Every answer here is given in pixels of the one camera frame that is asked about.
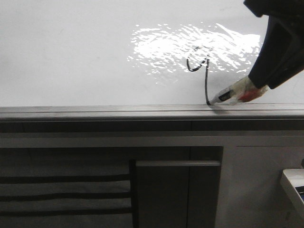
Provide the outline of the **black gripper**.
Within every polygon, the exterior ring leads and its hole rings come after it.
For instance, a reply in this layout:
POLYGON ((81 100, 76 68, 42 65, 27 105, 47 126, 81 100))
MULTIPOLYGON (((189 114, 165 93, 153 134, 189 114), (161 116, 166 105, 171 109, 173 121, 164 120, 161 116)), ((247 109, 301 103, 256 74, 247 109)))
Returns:
POLYGON ((304 69, 304 1, 245 0, 256 16, 270 16, 264 43, 248 77, 257 88, 277 88, 304 69))

